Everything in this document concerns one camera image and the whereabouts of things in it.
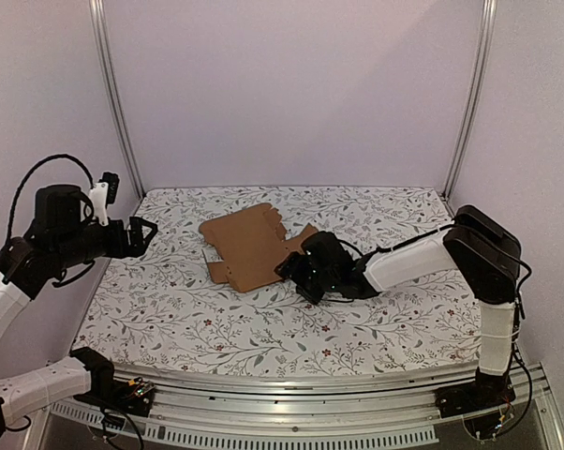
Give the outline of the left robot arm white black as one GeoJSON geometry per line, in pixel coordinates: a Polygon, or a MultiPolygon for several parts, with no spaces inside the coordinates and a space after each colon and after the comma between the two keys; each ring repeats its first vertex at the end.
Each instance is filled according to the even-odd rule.
{"type": "MultiPolygon", "coordinates": [[[[0,251],[0,338],[47,283],[71,283],[68,269],[93,268],[99,258],[143,256],[156,236],[155,223],[131,217],[110,219],[116,182],[104,177],[89,193],[74,185],[52,185],[36,194],[35,216],[22,237],[10,237],[0,251]]],[[[113,363],[88,347],[17,377],[0,380],[0,437],[27,414],[63,398],[119,413],[143,411],[139,395],[125,394],[113,363]]]]}

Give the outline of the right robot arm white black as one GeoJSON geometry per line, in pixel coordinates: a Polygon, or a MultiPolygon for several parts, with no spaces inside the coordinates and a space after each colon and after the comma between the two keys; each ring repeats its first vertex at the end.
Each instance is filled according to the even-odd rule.
{"type": "Polygon", "coordinates": [[[458,271],[480,304],[481,343],[472,382],[438,389],[445,415],[478,411],[514,399],[510,369],[520,314],[521,245],[473,205],[458,209],[453,222],[392,247],[377,247],[358,259],[331,232],[316,232],[292,251],[275,273],[316,305],[327,293],[369,299],[418,277],[458,271]]]}

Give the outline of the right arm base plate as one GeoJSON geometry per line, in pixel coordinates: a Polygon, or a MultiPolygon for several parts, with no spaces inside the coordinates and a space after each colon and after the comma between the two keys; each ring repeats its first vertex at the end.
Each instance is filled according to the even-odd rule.
{"type": "Polygon", "coordinates": [[[506,385],[465,382],[434,391],[435,406],[442,418],[492,409],[516,399],[514,389],[506,385]]]}

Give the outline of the brown cardboard box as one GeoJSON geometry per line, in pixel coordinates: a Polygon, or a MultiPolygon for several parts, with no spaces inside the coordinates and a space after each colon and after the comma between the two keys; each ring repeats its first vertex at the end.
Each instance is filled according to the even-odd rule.
{"type": "Polygon", "coordinates": [[[238,293],[248,293],[281,280],[275,268],[318,229],[306,224],[288,239],[278,210],[264,202],[199,226],[204,241],[213,246],[217,262],[207,264],[215,284],[228,283],[238,293]]]}

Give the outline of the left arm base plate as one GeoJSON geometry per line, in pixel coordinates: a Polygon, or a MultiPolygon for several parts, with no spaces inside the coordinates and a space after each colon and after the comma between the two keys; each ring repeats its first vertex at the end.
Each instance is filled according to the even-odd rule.
{"type": "Polygon", "coordinates": [[[111,405],[127,414],[148,417],[155,395],[156,385],[142,377],[128,381],[102,378],[92,380],[91,390],[75,395],[74,399],[103,408],[111,405]]]}

